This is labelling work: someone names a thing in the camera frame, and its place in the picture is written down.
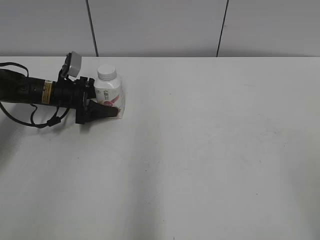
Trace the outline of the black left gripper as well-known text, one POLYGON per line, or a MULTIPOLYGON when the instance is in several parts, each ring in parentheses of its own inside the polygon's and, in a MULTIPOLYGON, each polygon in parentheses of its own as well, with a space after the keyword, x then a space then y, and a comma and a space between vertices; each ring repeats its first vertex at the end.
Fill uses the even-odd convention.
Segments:
POLYGON ((51 105, 75 110, 75 123, 85 124, 92 121, 115 118, 119 113, 117 107, 99 104, 96 98, 95 80, 81 76, 74 81, 59 79, 52 84, 51 105))

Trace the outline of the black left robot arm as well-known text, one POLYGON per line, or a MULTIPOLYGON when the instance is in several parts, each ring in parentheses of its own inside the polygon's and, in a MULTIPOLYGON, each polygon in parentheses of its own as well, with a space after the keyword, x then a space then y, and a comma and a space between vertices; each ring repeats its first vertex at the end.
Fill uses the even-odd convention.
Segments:
POLYGON ((96 98, 94 82, 87 77, 74 81, 60 77, 58 81, 48 81, 1 69, 0 101, 74 109, 75 123, 81 125, 116 117, 118 108, 93 101, 96 98))

